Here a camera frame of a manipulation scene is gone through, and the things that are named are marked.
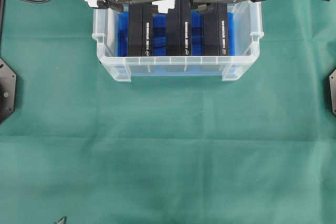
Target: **clear plastic bin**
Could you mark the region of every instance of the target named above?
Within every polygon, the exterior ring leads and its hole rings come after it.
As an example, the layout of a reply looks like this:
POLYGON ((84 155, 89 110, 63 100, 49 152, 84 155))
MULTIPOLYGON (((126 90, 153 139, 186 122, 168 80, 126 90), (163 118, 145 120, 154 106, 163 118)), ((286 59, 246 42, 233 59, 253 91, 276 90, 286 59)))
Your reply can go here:
POLYGON ((230 56, 118 57, 119 14, 111 9, 94 10, 92 37, 99 61, 116 81, 129 82, 132 76, 222 76, 223 81, 235 81, 260 55, 261 3, 229 5, 228 12, 230 56))

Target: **black pole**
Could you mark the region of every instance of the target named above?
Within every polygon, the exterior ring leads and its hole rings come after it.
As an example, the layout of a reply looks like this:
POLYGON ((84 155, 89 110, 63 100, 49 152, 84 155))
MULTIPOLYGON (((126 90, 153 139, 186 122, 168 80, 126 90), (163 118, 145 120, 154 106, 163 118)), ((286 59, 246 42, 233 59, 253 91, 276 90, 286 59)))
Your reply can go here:
POLYGON ((4 21, 5 13, 5 0, 0 0, 0 47, 1 47, 1 38, 2 38, 2 26, 4 21))

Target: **green cloth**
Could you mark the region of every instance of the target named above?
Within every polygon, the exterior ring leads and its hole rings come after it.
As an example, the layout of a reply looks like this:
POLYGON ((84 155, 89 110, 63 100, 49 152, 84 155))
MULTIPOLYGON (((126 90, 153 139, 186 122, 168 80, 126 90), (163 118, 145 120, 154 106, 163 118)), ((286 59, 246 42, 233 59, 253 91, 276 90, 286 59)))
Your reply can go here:
POLYGON ((115 82, 83 0, 7 0, 18 74, 0 125, 0 223, 336 222, 336 0, 268 0, 257 62, 115 82))

